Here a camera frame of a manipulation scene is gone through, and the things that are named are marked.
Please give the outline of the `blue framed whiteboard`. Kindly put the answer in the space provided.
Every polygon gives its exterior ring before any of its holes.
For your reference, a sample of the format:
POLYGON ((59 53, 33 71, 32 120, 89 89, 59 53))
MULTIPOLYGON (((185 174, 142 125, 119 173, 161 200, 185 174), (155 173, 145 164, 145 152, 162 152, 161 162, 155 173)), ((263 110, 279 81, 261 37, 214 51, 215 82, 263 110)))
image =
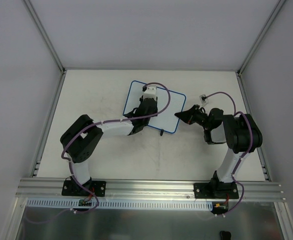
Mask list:
MULTIPOLYGON (((140 105, 140 97, 143 95, 144 82, 134 80, 131 82, 126 102, 123 109, 123 114, 127 114, 134 108, 140 105)), ((175 113, 182 112, 186 102, 186 95, 180 92, 170 90, 170 98, 168 98, 168 92, 164 87, 156 86, 157 95, 157 108, 159 111, 165 108, 158 116, 152 117, 148 126, 154 129, 163 130, 169 134, 174 134, 177 130, 179 118, 175 116, 175 113)))

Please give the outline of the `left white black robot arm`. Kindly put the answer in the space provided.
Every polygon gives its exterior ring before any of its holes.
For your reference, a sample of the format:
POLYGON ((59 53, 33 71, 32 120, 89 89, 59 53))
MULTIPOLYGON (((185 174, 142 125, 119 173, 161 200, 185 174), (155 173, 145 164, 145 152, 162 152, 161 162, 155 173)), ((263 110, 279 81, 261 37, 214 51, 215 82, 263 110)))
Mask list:
POLYGON ((152 117, 157 116, 157 100, 140 98, 140 104, 122 119, 106 120, 94 123, 87 114, 81 115, 61 136, 63 150, 61 158, 68 161, 71 173, 62 188, 63 196, 98 196, 103 197, 104 181, 93 181, 89 173, 88 159, 99 141, 105 138, 131 136, 143 130, 152 117))

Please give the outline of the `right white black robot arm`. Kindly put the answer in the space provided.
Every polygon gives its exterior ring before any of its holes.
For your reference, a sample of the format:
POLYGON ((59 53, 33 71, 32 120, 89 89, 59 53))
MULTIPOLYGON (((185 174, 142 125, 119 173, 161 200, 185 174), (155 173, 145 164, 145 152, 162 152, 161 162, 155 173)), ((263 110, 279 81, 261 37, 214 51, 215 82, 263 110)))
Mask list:
POLYGON ((236 175, 247 156, 263 143, 263 136, 250 114, 224 114, 219 108, 209 113, 199 105, 174 115, 188 125, 203 127, 204 141, 209 145, 227 145, 220 167, 207 183, 193 184, 196 199, 238 199, 236 175))

